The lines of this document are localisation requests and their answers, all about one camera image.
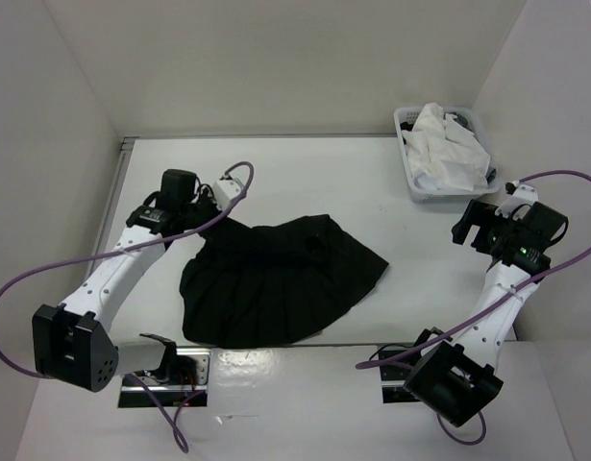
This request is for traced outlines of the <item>black pleated skirt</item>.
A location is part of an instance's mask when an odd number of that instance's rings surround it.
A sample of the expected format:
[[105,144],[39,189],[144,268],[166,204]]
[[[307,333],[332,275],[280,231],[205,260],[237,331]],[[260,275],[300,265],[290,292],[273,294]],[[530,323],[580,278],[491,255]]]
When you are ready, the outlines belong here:
[[389,263],[328,214],[277,226],[225,218],[183,269],[186,340],[222,349],[291,345],[339,320]]

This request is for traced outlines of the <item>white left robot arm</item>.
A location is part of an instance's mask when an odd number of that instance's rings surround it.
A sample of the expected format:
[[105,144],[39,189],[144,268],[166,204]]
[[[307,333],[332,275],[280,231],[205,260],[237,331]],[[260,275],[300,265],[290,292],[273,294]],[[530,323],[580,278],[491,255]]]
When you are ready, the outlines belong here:
[[126,221],[114,247],[89,278],[59,305],[42,305],[32,319],[37,372],[91,392],[117,375],[145,373],[156,383],[179,371],[174,341],[153,333],[115,345],[109,332],[120,307],[171,245],[171,236],[207,229],[243,189],[225,175],[213,185],[196,174],[169,169]]

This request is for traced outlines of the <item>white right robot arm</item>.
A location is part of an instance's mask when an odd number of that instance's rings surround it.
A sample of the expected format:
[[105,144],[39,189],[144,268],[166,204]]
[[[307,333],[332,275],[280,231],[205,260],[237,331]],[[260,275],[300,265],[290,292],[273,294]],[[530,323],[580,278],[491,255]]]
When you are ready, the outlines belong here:
[[436,345],[408,354],[405,388],[455,427],[471,420],[494,400],[503,383],[495,375],[503,342],[517,314],[538,285],[529,282],[551,266],[545,252],[568,229],[568,219],[539,202],[508,212],[479,201],[469,203],[453,226],[456,244],[479,230],[472,247],[492,262],[473,309],[475,322]]

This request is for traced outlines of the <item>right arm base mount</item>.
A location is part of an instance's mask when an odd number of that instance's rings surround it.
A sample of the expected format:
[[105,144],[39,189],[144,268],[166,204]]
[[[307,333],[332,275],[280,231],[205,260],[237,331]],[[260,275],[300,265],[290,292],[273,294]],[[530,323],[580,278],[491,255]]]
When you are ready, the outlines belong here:
[[[369,357],[369,360],[386,359],[409,348],[410,344],[393,343],[383,345]],[[380,367],[382,402],[384,404],[417,402],[417,399],[404,388],[408,373],[409,369],[395,365]]]

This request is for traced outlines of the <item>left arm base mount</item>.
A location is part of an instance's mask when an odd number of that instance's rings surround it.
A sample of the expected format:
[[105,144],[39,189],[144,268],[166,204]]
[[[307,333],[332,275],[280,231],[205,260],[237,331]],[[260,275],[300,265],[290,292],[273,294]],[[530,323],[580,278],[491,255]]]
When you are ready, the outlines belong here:
[[[205,407],[208,402],[209,365],[211,350],[207,348],[178,347],[178,363],[169,377],[156,380],[149,371],[134,372],[158,402],[167,409]],[[118,408],[151,408],[154,401],[134,379],[123,377],[118,397]]]

